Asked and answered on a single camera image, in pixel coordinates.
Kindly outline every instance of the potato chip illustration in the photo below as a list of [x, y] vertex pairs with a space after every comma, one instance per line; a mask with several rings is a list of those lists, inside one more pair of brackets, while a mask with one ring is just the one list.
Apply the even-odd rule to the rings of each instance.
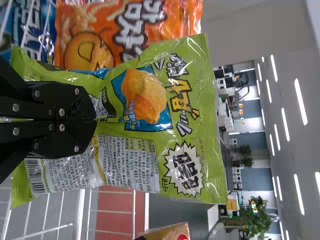
[[156, 124], [167, 105], [166, 90], [155, 75], [128, 68], [121, 85], [126, 108], [133, 102], [135, 119]]
[[115, 66], [115, 58], [108, 45], [94, 32], [76, 34], [65, 48], [64, 68], [99, 70]]

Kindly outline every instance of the starburst graphic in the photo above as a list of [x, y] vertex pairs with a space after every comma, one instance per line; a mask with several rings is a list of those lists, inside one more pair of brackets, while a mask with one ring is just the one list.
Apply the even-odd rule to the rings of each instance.
[[195, 146], [188, 145], [185, 141], [181, 146], [176, 143], [174, 149], [169, 148], [164, 158], [164, 165], [168, 169], [165, 176], [170, 178], [170, 184], [174, 184], [178, 194], [193, 197], [201, 194], [201, 189], [204, 188], [202, 164]]

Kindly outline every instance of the green plant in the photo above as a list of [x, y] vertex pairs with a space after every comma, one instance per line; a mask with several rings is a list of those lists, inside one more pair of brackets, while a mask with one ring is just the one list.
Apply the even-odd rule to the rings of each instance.
[[[250, 205], [251, 201], [255, 202], [257, 213], [253, 212]], [[263, 240], [266, 231], [270, 228], [272, 221], [271, 217], [266, 213], [267, 202], [267, 200], [263, 200], [260, 196], [251, 197], [251, 200], [249, 200], [249, 207], [244, 212], [244, 223], [247, 226], [246, 232], [249, 239], [259, 234], [258, 240]]]
[[243, 157], [243, 159], [240, 161], [241, 164], [244, 165], [245, 168], [251, 168], [253, 163], [254, 163], [254, 160], [252, 157], [249, 157], [249, 156], [245, 156]]
[[249, 144], [243, 144], [239, 147], [239, 152], [243, 155], [243, 156], [249, 156], [252, 152], [252, 148]]

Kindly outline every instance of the orange snack bag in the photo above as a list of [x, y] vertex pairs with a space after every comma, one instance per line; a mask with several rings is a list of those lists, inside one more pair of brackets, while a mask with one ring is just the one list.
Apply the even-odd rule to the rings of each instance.
[[96, 71], [136, 58], [151, 43], [198, 34], [203, 0], [111, 0], [56, 10], [55, 64]]

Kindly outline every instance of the blue snack bag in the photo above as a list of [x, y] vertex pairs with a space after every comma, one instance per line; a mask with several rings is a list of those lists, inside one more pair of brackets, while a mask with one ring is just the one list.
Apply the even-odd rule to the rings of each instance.
[[12, 45], [21, 46], [28, 56], [52, 64], [56, 41], [56, 0], [34, 0], [31, 18], [27, 29], [27, 20], [32, 0], [13, 0], [5, 23], [9, 0], [0, 0], [0, 25], [5, 24], [0, 39], [0, 55], [9, 63]]

